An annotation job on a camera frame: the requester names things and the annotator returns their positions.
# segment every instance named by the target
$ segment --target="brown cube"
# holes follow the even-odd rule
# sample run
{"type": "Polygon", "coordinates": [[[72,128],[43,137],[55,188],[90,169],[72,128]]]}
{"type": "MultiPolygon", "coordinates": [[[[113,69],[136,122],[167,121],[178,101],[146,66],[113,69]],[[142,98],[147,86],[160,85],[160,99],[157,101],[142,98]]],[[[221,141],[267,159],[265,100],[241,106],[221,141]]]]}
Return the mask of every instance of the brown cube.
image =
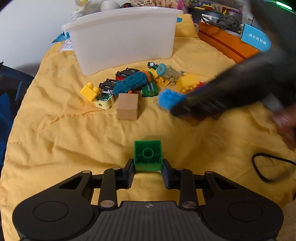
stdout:
{"type": "Polygon", "coordinates": [[[117,99],[117,118],[136,121],[138,119],[138,94],[120,93],[117,99]]]}

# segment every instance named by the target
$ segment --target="bed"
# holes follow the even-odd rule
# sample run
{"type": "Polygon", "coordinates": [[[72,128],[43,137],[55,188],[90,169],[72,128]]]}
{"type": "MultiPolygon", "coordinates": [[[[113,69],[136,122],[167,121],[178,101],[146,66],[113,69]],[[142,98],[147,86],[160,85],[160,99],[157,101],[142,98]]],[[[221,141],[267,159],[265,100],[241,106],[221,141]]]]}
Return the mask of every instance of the bed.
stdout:
{"type": "MultiPolygon", "coordinates": [[[[176,25],[173,55],[153,60],[210,81],[234,65],[214,47],[201,41],[190,15],[176,25]]],[[[139,99],[137,121],[118,120],[116,103],[101,110],[80,95],[88,82],[98,86],[126,67],[144,69],[147,61],[106,69],[84,76],[73,51],[59,52],[54,45],[44,56],[15,118],[8,140],[0,183],[0,208],[6,241],[19,240],[12,212],[24,199],[78,173],[103,173],[123,167],[133,158],[135,140],[161,140],[163,157],[173,167],[195,174],[215,171],[284,207],[296,192],[295,176],[274,185],[262,182],[251,157],[266,152],[295,159],[261,103],[225,112],[219,120],[207,118],[199,125],[175,118],[159,108],[157,97],[139,99]]],[[[262,166],[277,172],[278,168],[262,166]]],[[[97,190],[92,199],[98,201],[97,190]]],[[[160,173],[136,174],[132,188],[118,191],[121,200],[178,200],[178,191],[164,188],[160,173]]]]}

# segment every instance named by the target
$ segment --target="white ball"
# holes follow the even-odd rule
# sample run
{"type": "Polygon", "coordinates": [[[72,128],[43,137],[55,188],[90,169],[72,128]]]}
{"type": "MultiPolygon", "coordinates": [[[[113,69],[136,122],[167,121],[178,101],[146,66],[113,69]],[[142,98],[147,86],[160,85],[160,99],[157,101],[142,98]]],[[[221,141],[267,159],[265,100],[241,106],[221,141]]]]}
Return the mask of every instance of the white ball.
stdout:
{"type": "Polygon", "coordinates": [[[117,2],[107,0],[107,1],[102,2],[100,10],[102,12],[102,11],[117,9],[117,8],[120,8],[120,6],[117,2]]]}

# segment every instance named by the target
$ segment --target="black cord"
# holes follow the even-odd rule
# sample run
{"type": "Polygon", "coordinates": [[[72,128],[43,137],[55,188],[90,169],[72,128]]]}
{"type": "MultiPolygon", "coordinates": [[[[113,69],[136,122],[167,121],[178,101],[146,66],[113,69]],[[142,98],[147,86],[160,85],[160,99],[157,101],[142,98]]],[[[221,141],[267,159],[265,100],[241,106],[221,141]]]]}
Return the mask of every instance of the black cord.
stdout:
{"type": "Polygon", "coordinates": [[[295,162],[293,162],[293,161],[291,161],[291,160],[288,160],[288,159],[285,159],[285,158],[281,158],[281,157],[278,157],[278,156],[273,156],[273,155],[266,154],[266,153],[262,153],[262,152],[254,154],[254,155],[252,156],[252,164],[253,164],[253,167],[254,167],[256,173],[258,174],[258,176],[260,177],[260,179],[261,179],[262,181],[264,181],[265,183],[273,183],[273,182],[280,181],[280,180],[284,179],[285,177],[287,177],[287,175],[286,175],[286,176],[283,176],[283,177],[281,177],[281,178],[277,178],[277,179],[275,179],[275,180],[270,180],[270,179],[264,177],[264,176],[262,175],[262,173],[259,171],[259,169],[258,169],[258,167],[257,167],[257,165],[256,165],[256,163],[255,163],[255,158],[256,158],[257,156],[269,157],[269,158],[276,159],[276,160],[279,160],[279,161],[284,161],[284,162],[287,162],[287,163],[290,163],[290,164],[296,166],[296,163],[295,163],[295,162]]]}
{"type": "Polygon", "coordinates": [[[218,18],[217,22],[212,21],[206,16],[202,16],[201,19],[206,23],[213,25],[217,28],[226,29],[233,32],[237,32],[238,30],[240,30],[239,20],[235,16],[224,15],[218,18]]]}

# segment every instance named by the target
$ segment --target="transparent plastic bin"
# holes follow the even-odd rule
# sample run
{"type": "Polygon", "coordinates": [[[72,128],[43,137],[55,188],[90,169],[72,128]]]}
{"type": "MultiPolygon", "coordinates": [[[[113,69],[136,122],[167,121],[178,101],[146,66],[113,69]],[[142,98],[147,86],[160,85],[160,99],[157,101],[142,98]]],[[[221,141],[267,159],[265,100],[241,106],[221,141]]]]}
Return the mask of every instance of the transparent plastic bin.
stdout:
{"type": "Polygon", "coordinates": [[[114,9],[79,17],[62,26],[69,32],[84,75],[172,56],[177,15],[164,7],[114,9]]]}

